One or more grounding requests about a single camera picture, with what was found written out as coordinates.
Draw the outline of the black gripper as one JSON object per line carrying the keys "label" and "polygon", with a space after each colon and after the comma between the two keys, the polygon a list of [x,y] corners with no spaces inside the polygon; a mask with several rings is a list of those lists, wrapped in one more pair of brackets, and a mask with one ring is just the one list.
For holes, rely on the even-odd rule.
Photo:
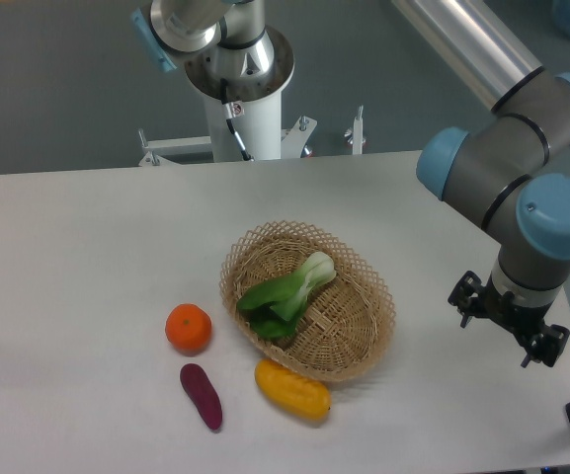
{"label": "black gripper", "polygon": [[448,303],[461,316],[465,328],[473,318],[486,318],[510,333],[526,351],[521,367],[531,362],[553,367],[567,345],[570,330],[545,324],[544,317],[552,303],[523,306],[511,291],[500,293],[489,279],[485,286],[473,271],[467,271],[455,284]]}

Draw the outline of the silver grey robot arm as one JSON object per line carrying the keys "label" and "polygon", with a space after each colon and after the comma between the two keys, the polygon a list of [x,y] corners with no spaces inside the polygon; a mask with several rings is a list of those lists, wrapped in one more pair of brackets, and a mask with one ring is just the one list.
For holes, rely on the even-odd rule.
{"label": "silver grey robot arm", "polygon": [[[552,75],[481,1],[401,1],[399,11],[495,116],[424,147],[418,180],[501,246],[487,281],[465,274],[449,302],[464,321],[512,334],[527,361],[554,366],[569,332],[544,321],[570,275],[570,178],[545,165],[570,146],[570,73]],[[155,1],[132,13],[152,60],[184,69],[207,110],[214,159],[298,158],[313,123],[280,129],[288,41],[260,1]]]}

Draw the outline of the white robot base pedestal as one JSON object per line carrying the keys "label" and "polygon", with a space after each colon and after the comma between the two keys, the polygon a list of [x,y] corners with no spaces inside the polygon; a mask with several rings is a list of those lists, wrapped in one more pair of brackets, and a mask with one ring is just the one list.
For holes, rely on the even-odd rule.
{"label": "white robot base pedestal", "polygon": [[287,39],[265,27],[243,48],[216,45],[182,64],[202,98],[207,135],[149,140],[138,132],[142,166],[160,166],[170,158],[209,153],[215,162],[265,161],[310,157],[309,139],[317,120],[300,116],[282,125],[282,94],[294,71]]}

